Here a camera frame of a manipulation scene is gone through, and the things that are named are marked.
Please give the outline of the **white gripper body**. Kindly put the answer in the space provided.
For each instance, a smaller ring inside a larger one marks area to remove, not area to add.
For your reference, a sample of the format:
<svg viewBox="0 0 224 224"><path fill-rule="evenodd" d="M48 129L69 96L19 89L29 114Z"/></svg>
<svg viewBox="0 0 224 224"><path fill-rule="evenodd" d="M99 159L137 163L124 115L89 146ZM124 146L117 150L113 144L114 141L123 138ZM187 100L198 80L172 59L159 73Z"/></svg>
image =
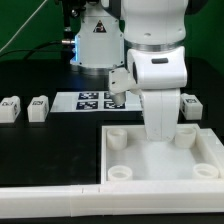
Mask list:
<svg viewBox="0 0 224 224"><path fill-rule="evenodd" d="M142 90L144 125L150 141L171 141L176 134L180 90Z"/></svg>

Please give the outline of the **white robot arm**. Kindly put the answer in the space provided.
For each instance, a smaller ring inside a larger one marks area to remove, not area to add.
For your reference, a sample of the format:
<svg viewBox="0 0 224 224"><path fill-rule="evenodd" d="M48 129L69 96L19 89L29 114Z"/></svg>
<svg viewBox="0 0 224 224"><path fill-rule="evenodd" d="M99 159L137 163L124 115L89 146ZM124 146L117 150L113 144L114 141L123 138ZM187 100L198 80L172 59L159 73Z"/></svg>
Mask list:
<svg viewBox="0 0 224 224"><path fill-rule="evenodd" d="M187 83L183 40L188 0L80 0L71 14L81 19L72 67L109 74L117 105L128 91L138 95L147 137L174 138L180 89Z"/></svg>

